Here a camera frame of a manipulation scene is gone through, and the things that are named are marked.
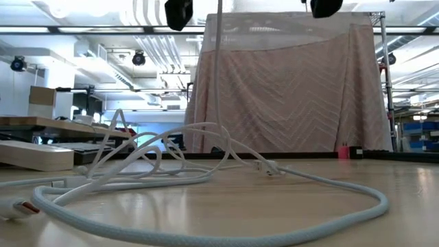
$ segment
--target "cardboard box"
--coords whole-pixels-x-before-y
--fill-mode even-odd
[[[39,86],[31,86],[29,94],[30,117],[55,117],[56,90]]]

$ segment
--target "light blue braided cable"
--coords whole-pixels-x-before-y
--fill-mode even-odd
[[[380,201],[380,203],[364,211],[351,213],[345,215],[339,219],[332,220],[330,222],[321,224],[319,226],[313,226],[299,231],[284,235],[273,235],[265,237],[195,237],[186,235],[177,235],[170,233],[156,233],[153,231],[141,231],[136,229],[121,228],[118,226],[111,226],[108,224],[102,224],[94,222],[85,217],[78,216],[68,210],[60,207],[50,200],[44,197],[45,193],[65,193],[68,189],[54,189],[51,187],[37,187],[34,190],[34,196],[32,202],[39,209],[43,210],[47,215],[54,217],[61,222],[64,222],[78,230],[98,235],[101,237],[107,237],[110,239],[117,239],[125,242],[132,242],[136,244],[148,244],[152,246],[181,246],[181,247],[281,247],[292,246],[296,244],[302,244],[312,240],[320,239],[328,235],[334,234],[344,228],[352,226],[356,223],[363,222],[365,220],[373,219],[380,215],[383,215],[389,208],[389,202],[385,195],[376,189],[365,187],[362,185],[356,185],[353,183],[334,181],[318,176],[304,174],[302,172],[296,172],[294,170],[278,168],[288,174],[294,174],[316,180],[318,182],[326,183],[329,185],[335,185],[346,189],[353,189],[369,196],[372,196]],[[208,178],[201,178],[194,181],[176,181],[174,183],[148,183],[144,185],[126,185],[125,189],[138,189],[140,187],[160,187],[160,186],[175,186],[175,185],[188,185],[191,183],[202,183],[207,181]]]

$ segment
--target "spotlight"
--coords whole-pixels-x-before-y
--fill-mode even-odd
[[[394,65],[396,63],[396,56],[393,53],[389,54],[389,65]]]
[[[132,57],[132,63],[136,66],[144,65],[146,62],[143,51],[136,51],[136,54]]]
[[[27,69],[27,63],[25,62],[25,57],[15,56],[14,61],[11,63],[11,70],[16,72],[23,72]]]

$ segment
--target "metal stand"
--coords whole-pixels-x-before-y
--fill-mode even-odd
[[[381,24],[381,38],[383,40],[383,53],[384,53],[384,64],[385,64],[385,91],[387,93],[388,99],[388,117],[390,122],[390,136],[392,138],[392,147],[394,152],[397,149],[396,145],[396,133],[395,133],[395,120],[394,120],[394,108],[393,108],[393,99],[392,99],[392,79],[390,78],[390,64],[389,64],[389,53],[387,47],[387,35],[385,32],[385,12],[381,13],[380,18]]]

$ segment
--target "wooden table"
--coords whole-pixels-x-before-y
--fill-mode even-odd
[[[102,138],[110,133],[111,139],[129,139],[126,132],[109,131],[69,121],[46,119],[43,117],[0,117],[0,131],[13,132],[21,137],[40,136],[50,139],[93,139]]]
[[[180,166],[179,162],[165,162],[165,168]],[[201,162],[215,164],[215,161]],[[369,160],[297,160],[280,164],[367,185],[382,191],[390,200],[390,211],[383,217],[302,246],[437,246],[438,166]],[[145,171],[146,167],[143,161],[138,161],[126,171]],[[0,180],[60,174],[66,173],[11,169],[1,170]],[[31,192],[32,187],[6,188],[0,191],[0,196],[28,197]],[[83,217],[117,226],[185,235],[243,237],[288,233],[376,204],[374,198],[363,194],[304,178],[270,178],[239,168],[218,172],[209,183],[93,194],[67,208]],[[83,233],[44,213],[22,222],[0,221],[0,229],[0,246],[5,247],[141,247]]]

